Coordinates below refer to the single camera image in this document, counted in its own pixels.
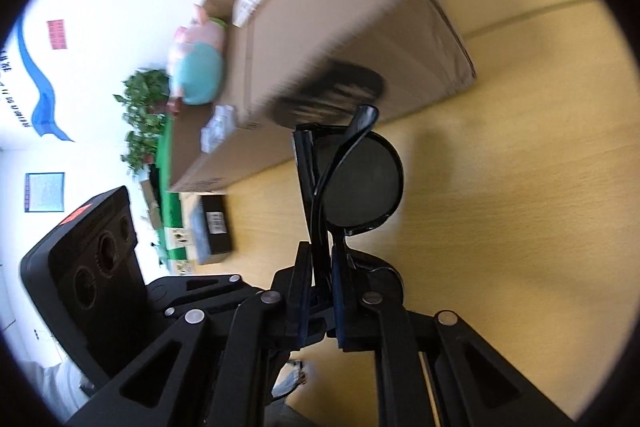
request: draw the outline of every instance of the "plush toy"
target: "plush toy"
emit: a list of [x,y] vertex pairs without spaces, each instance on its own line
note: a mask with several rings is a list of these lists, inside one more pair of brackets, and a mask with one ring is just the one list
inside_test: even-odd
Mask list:
[[175,32],[167,73],[170,98],[167,109],[173,115],[183,103],[202,105],[211,102],[222,83],[226,24],[209,19],[202,6],[194,5],[195,17],[188,28]]

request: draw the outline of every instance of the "blue picture frame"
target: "blue picture frame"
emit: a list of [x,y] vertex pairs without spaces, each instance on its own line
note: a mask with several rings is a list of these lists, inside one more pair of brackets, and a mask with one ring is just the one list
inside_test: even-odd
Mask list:
[[27,172],[24,175],[25,212],[64,212],[65,173]]

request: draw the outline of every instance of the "orange sticker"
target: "orange sticker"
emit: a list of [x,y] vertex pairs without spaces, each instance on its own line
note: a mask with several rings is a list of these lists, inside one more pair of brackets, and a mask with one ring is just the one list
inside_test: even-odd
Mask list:
[[84,211],[88,208],[91,207],[91,203],[86,204],[85,206],[81,206],[80,208],[76,208],[76,210],[74,210],[71,214],[69,214],[68,216],[65,217],[65,219],[63,219],[62,221],[60,221],[60,223],[58,224],[58,226],[60,225],[66,225],[66,223],[71,223],[71,221],[73,221],[74,219],[76,219],[76,217],[78,217],[80,214],[83,214]]

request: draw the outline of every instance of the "light wood surface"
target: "light wood surface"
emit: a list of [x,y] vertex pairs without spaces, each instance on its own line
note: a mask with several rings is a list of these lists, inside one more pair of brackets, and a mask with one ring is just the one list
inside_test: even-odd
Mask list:
[[[406,306],[457,311],[576,416],[636,318],[638,72],[599,0],[444,0],[478,83],[379,131],[397,213],[351,244],[393,263]],[[237,251],[199,273],[268,287],[306,239],[292,162],[229,188]],[[377,423],[372,360],[325,339],[289,402],[322,426]]]

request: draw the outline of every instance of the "blue wave wall decal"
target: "blue wave wall decal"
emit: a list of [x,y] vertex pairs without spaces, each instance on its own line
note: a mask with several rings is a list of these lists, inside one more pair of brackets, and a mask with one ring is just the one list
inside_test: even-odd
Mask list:
[[40,136],[52,134],[59,140],[73,142],[73,140],[71,140],[56,124],[56,93],[54,92],[49,79],[44,75],[44,73],[42,73],[42,71],[40,71],[40,68],[36,66],[31,55],[27,51],[27,46],[24,44],[24,31],[22,29],[23,23],[24,13],[20,14],[16,21],[20,58],[24,64],[24,69],[29,73],[31,80],[33,80],[33,83],[36,85],[38,92],[40,93],[38,103],[33,109],[33,113],[31,113],[31,125]]

